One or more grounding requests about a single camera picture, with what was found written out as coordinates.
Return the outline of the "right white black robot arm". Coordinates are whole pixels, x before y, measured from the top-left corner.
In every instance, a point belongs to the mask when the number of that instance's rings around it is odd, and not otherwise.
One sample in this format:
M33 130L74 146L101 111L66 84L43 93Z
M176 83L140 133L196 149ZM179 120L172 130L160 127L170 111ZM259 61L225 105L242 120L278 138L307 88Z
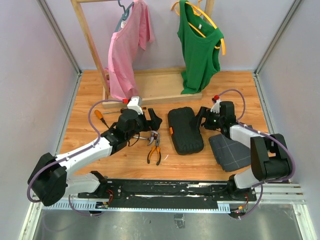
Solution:
M282 134L268 134L241 123L236 118L231 101L216 100L212 108L202 106L190 121L192 129L204 127L219 130L226 138L236 141L250 150L250 168L233 174L226 182L225 192L232 200L264 183L290 179L296 164Z

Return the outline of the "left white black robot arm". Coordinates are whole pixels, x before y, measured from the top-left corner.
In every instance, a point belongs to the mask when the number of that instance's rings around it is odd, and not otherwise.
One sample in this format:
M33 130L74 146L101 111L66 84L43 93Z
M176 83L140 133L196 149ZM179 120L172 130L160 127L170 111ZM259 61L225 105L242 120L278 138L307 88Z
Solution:
M73 151L53 156L42 155L31 173L27 184L38 197L39 202L48 207L69 195L88 193L101 198L107 193L107 180L98 171L84 175L75 172L85 166L109 157L123 148L140 132L157 131L162 123L152 108L148 109L150 119L133 109L126 109L117 122L99 133L92 142Z

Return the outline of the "black plastic tool case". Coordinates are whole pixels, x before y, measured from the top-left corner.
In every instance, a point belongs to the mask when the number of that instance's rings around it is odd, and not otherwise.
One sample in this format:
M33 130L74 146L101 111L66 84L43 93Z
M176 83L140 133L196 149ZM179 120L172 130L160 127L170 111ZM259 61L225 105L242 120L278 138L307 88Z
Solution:
M200 130L191 126L195 113L191 107L172 109L167 114L168 126L175 151L179 155L191 155L204 149Z

